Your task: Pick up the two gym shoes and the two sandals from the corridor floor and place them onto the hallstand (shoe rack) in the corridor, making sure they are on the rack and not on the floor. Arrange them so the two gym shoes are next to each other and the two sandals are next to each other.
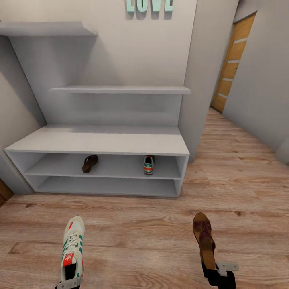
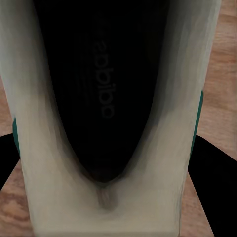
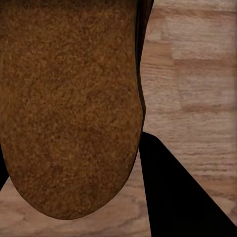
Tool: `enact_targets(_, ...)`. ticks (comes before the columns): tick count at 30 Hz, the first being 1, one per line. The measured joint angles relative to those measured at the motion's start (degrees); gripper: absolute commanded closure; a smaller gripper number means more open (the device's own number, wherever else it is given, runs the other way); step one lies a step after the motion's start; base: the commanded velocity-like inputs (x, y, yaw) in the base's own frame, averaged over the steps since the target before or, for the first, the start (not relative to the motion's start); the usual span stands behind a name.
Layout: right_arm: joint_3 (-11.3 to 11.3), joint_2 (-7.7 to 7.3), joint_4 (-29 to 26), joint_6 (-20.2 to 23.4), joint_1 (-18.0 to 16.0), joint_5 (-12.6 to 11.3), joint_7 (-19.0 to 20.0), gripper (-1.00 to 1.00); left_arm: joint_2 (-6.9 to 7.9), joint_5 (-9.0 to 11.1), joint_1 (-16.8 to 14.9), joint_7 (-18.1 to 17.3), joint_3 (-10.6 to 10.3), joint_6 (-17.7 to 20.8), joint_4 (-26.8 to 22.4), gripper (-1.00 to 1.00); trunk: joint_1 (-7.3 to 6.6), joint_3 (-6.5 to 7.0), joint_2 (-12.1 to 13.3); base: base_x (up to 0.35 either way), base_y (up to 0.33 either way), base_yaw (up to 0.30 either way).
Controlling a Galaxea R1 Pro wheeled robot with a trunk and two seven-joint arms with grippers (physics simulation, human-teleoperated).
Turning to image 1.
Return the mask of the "sandal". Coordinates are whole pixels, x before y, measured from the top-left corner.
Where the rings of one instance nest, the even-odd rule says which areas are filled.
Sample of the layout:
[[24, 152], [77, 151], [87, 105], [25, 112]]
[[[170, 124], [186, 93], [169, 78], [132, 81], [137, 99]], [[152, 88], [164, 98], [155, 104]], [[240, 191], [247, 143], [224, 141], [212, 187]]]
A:
[[212, 227], [205, 214], [199, 212], [193, 220], [193, 233], [199, 244], [201, 261], [207, 269], [216, 269], [214, 250], [216, 244], [212, 239]]
[[84, 173], [89, 173], [91, 171], [91, 167], [97, 163], [98, 163], [98, 156], [97, 155], [88, 156], [84, 160], [84, 166], [82, 167], [82, 171]]

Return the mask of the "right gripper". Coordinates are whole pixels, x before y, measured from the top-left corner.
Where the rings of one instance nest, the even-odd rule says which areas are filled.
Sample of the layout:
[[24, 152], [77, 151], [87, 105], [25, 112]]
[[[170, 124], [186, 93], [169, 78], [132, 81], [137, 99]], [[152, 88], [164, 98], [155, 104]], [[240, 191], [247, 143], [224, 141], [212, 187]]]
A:
[[227, 271], [228, 276], [221, 276], [217, 269], [211, 270], [207, 269], [202, 262], [204, 277], [208, 278], [208, 282], [211, 286], [218, 286], [219, 289], [222, 289], [225, 285], [231, 285], [236, 288], [235, 275], [232, 271]]

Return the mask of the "gym shoe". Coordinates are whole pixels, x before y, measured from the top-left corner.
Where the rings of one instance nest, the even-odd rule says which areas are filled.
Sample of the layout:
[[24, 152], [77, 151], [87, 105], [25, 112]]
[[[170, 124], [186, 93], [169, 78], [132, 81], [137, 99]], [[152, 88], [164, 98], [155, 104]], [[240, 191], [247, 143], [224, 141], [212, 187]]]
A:
[[146, 155], [144, 159], [144, 172], [145, 174], [151, 175], [153, 174], [153, 169], [155, 165], [155, 156], [154, 155]]
[[85, 234], [81, 216], [74, 216], [68, 222], [63, 240], [61, 281], [83, 276], [82, 240]]

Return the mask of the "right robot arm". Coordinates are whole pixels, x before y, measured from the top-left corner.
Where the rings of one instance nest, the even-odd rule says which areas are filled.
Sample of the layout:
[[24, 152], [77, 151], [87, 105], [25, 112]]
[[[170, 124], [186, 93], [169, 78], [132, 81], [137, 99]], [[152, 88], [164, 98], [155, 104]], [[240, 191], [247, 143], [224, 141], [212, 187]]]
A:
[[239, 270], [235, 262], [217, 261], [218, 269], [207, 269], [202, 262], [204, 277], [208, 278], [211, 286], [218, 286], [219, 289], [236, 289], [235, 275], [232, 270]]

